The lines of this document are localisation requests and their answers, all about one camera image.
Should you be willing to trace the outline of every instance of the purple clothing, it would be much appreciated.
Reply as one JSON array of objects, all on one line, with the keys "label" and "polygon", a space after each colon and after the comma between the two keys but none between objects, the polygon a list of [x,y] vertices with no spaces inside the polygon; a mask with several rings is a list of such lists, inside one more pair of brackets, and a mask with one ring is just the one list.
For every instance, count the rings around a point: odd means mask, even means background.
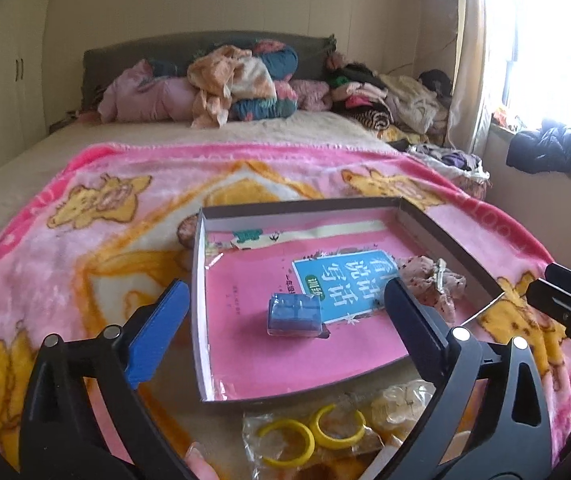
[{"label": "purple clothing", "polygon": [[197,92],[185,77],[154,78],[152,66],[142,59],[106,89],[98,111],[103,123],[191,121]]}]

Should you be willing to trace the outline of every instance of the metal bolt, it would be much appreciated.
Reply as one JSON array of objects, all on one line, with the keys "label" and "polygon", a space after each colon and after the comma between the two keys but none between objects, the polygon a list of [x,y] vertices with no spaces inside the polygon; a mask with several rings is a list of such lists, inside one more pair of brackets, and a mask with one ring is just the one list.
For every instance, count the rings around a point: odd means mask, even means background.
[{"label": "metal bolt", "polygon": [[46,345],[48,348],[52,348],[57,343],[59,343],[59,336],[57,336],[57,334],[47,335],[44,339],[44,345]]},{"label": "metal bolt", "polygon": [[515,337],[514,339],[512,339],[512,342],[515,344],[517,348],[520,348],[521,350],[525,350],[527,348],[527,341],[523,339],[521,336]]},{"label": "metal bolt", "polygon": [[108,325],[103,329],[103,336],[106,339],[116,339],[121,333],[121,327],[119,325]]},{"label": "metal bolt", "polygon": [[452,329],[452,335],[456,337],[459,341],[467,341],[470,338],[470,332],[468,332],[462,326],[457,326]]}]

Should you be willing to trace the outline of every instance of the yellow bangle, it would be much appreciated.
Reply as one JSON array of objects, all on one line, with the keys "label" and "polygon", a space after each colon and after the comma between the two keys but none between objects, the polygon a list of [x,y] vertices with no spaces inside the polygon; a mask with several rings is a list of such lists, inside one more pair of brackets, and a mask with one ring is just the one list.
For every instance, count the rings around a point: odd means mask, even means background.
[{"label": "yellow bangle", "polygon": [[336,407],[336,404],[329,404],[328,406],[320,409],[312,418],[312,422],[310,423],[310,430],[312,430],[314,439],[316,440],[317,444],[319,444],[319,446],[333,450],[347,449],[348,447],[354,446],[365,436],[365,417],[363,416],[363,413],[357,410],[355,415],[357,417],[357,422],[361,424],[361,428],[359,428],[357,433],[348,438],[332,438],[331,436],[323,433],[319,427],[319,421],[323,415],[331,412]]},{"label": "yellow bangle", "polygon": [[310,460],[312,453],[314,453],[314,437],[312,436],[312,431],[298,420],[282,418],[281,420],[275,420],[271,424],[261,428],[258,432],[259,438],[265,437],[270,431],[280,430],[281,428],[290,428],[291,430],[299,433],[305,441],[305,451],[301,456],[293,458],[292,460],[275,460],[274,458],[265,456],[263,457],[263,462],[271,467],[278,467],[280,469],[294,469],[301,467]]}]

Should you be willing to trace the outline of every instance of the headboard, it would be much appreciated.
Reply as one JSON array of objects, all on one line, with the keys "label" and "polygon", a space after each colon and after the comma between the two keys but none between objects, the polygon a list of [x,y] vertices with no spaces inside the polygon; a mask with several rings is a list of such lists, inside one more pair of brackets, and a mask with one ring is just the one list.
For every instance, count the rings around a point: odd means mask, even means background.
[{"label": "headboard", "polygon": [[329,38],[311,38],[251,30],[217,30],[183,32],[95,48],[87,50],[83,56],[82,109],[90,109],[98,92],[140,59],[172,62],[179,68],[179,75],[185,75],[195,57],[204,56],[213,46],[233,44],[249,48],[256,40],[266,38],[282,41],[296,50],[299,57],[299,66],[294,73],[296,79],[322,80],[326,57],[337,47],[334,35]]}]

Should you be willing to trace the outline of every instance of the beige bed sheet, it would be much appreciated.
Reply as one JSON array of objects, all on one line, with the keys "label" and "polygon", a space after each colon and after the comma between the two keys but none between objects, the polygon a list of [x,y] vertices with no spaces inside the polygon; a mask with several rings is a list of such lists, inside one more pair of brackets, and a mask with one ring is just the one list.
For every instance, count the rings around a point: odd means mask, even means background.
[{"label": "beige bed sheet", "polygon": [[195,130],[182,123],[72,124],[0,168],[0,231],[74,155],[98,142],[142,145],[264,142],[392,150],[363,127],[329,112],[299,111],[285,120],[229,123],[216,130]]}]

